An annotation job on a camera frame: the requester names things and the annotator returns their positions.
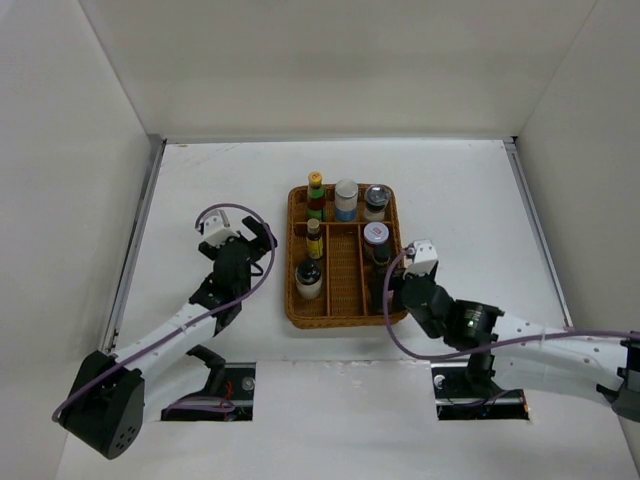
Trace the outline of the red label white lid jar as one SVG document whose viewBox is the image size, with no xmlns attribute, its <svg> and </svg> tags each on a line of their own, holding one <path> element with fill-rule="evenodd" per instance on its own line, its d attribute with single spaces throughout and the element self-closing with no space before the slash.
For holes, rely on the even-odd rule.
<svg viewBox="0 0 640 480">
<path fill-rule="evenodd" d="M 363 252 L 366 258 L 372 259 L 377 246 L 389 240 L 389 228 L 383 222 L 369 222 L 363 227 Z"/>
</svg>

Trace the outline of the yellow label dark bottle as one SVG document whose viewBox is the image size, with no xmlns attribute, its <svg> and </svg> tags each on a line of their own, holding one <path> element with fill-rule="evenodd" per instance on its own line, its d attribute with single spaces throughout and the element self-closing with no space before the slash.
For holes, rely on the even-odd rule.
<svg viewBox="0 0 640 480">
<path fill-rule="evenodd" d="M 324 255 L 320 221 L 316 218 L 311 218 L 307 221 L 306 226 L 307 254 L 311 259 L 320 260 Z"/>
</svg>

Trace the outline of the black cap white jar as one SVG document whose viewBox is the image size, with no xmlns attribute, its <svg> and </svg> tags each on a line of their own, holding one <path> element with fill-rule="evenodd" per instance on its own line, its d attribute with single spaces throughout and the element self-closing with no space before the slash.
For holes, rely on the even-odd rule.
<svg viewBox="0 0 640 480">
<path fill-rule="evenodd" d="M 322 270 L 319 263 L 312 258 L 302 261 L 295 269 L 295 281 L 302 298 L 317 298 L 322 287 Z"/>
</svg>

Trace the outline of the green label red sauce bottle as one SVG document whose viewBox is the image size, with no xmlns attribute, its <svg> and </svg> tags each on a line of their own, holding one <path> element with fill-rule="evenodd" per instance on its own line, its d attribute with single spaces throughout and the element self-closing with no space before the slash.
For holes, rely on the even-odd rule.
<svg viewBox="0 0 640 480">
<path fill-rule="evenodd" d="M 320 222 L 326 220 L 326 192 L 319 171 L 313 171 L 308 175 L 306 213 L 308 219 Z"/>
</svg>

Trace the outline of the silver lid spice jar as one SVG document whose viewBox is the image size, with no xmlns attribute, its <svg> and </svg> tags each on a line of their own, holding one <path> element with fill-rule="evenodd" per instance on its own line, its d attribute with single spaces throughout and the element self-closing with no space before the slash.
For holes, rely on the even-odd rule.
<svg viewBox="0 0 640 480">
<path fill-rule="evenodd" d="M 363 218 L 367 222 L 382 222 L 391 199 L 391 190 L 381 184 L 370 185 L 364 194 Z"/>
</svg>

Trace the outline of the white blue label shaker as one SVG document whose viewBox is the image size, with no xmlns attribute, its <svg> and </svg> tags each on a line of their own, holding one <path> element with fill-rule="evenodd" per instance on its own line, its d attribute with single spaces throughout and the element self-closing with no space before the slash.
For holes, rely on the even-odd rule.
<svg viewBox="0 0 640 480">
<path fill-rule="evenodd" d="M 339 222 L 356 219 L 359 187 L 351 179 L 338 181 L 334 189 L 334 216 Z"/>
</svg>

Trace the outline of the small black cap bottle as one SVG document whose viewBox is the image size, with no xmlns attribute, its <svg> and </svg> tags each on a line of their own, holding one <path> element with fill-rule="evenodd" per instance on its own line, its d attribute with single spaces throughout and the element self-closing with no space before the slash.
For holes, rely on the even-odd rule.
<svg viewBox="0 0 640 480">
<path fill-rule="evenodd" d="M 386 269 L 391 262 L 391 248 L 388 243 L 376 245 L 373 248 L 372 261 L 376 269 Z"/>
</svg>

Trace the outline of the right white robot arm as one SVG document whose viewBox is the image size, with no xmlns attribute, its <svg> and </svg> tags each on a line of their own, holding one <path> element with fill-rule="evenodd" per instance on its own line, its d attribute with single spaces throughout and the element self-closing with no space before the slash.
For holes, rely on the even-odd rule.
<svg viewBox="0 0 640 480">
<path fill-rule="evenodd" d="M 372 307 L 383 316 L 407 310 L 445 354 L 401 351 L 439 363 L 467 360 L 464 384 L 477 397 L 532 389 L 591 400 L 619 417 L 639 419 L 639 334 L 636 331 L 559 330 L 507 315 L 496 306 L 454 299 L 434 274 L 377 269 L 368 282 Z"/>
</svg>

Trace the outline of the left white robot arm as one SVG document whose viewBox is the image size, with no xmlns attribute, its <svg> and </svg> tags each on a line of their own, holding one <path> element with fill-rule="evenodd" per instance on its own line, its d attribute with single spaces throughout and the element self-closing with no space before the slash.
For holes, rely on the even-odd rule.
<svg viewBox="0 0 640 480">
<path fill-rule="evenodd" d="M 242 220 L 248 239 L 229 227 L 224 211 L 200 220 L 199 251 L 212 271 L 187 302 L 160 327 L 112 353 L 94 351 L 81 363 L 66 400 L 52 415 L 54 423 L 104 458 L 122 455 L 139 435 L 148 387 L 186 355 L 203 355 L 216 366 L 224 361 L 205 348 L 239 315 L 242 304 L 266 280 L 277 241 L 267 223 L 251 214 Z"/>
</svg>

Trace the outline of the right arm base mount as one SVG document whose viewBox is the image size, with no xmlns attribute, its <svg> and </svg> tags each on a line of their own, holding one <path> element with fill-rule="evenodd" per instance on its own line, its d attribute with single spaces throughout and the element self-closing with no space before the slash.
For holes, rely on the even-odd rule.
<svg viewBox="0 0 640 480">
<path fill-rule="evenodd" d="M 499 387 L 493 363 L 481 353 L 430 365 L 440 421 L 529 420 L 524 392 Z"/>
</svg>

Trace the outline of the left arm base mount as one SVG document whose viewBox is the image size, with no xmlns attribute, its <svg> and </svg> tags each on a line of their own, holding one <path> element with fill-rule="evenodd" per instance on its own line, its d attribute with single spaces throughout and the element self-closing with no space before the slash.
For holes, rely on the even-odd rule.
<svg viewBox="0 0 640 480">
<path fill-rule="evenodd" d="M 253 420 L 257 365 L 228 363 L 204 346 L 187 354 L 209 370 L 204 386 L 169 404 L 161 411 L 164 422 L 246 422 Z"/>
</svg>

